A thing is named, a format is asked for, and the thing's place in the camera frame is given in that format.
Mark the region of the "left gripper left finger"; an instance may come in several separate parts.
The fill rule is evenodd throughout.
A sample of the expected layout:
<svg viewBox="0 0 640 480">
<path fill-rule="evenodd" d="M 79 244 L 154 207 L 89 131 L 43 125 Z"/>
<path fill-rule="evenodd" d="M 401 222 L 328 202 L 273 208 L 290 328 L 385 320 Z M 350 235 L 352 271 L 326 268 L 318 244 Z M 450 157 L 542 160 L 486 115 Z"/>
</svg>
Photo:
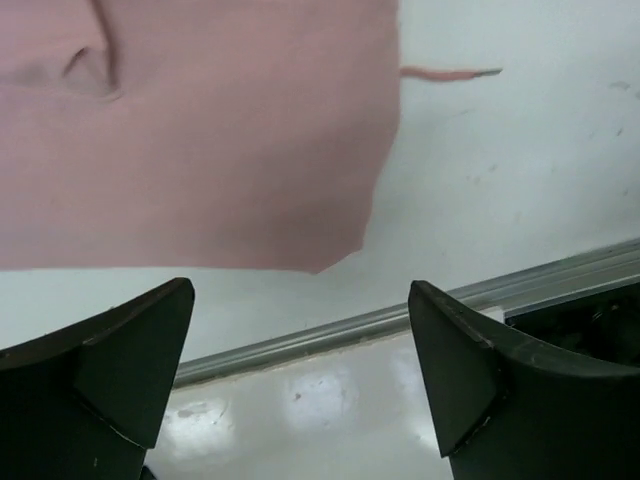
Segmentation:
<svg viewBox="0 0 640 480">
<path fill-rule="evenodd" d="M 151 479 L 194 307 L 174 278 L 1 352 L 1 476 Z"/>
</svg>

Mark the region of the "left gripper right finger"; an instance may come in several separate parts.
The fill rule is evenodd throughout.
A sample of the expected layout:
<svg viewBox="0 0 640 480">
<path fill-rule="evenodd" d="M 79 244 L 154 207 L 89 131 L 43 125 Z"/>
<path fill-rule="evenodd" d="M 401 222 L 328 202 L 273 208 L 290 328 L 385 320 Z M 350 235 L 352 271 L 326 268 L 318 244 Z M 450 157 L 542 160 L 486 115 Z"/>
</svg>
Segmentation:
<svg viewBox="0 0 640 480">
<path fill-rule="evenodd" d="M 496 321 L 425 281 L 409 318 L 457 479 L 639 475 L 639 288 Z"/>
</svg>

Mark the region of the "pink trousers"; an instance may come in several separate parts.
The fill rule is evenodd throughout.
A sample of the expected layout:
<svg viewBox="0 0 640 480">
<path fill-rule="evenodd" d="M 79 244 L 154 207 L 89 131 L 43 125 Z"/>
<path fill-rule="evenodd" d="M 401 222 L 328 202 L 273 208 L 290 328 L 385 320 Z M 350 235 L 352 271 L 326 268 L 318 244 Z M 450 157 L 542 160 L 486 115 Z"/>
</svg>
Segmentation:
<svg viewBox="0 0 640 480">
<path fill-rule="evenodd" d="M 5 1 L 1 266 L 317 273 L 396 137 L 394 1 Z"/>
</svg>

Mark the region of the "aluminium frame rail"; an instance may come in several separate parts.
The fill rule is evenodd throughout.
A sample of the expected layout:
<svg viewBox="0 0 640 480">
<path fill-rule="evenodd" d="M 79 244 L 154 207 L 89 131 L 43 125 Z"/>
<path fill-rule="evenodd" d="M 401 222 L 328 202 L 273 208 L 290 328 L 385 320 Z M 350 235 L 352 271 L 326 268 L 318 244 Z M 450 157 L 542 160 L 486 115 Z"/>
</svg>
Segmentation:
<svg viewBox="0 0 640 480">
<path fill-rule="evenodd" d="M 475 310 L 499 307 L 510 318 L 638 281 L 639 241 L 633 239 L 459 287 L 449 294 Z M 174 386 L 264 369 L 408 329 L 408 307 L 397 304 L 183 362 Z"/>
</svg>

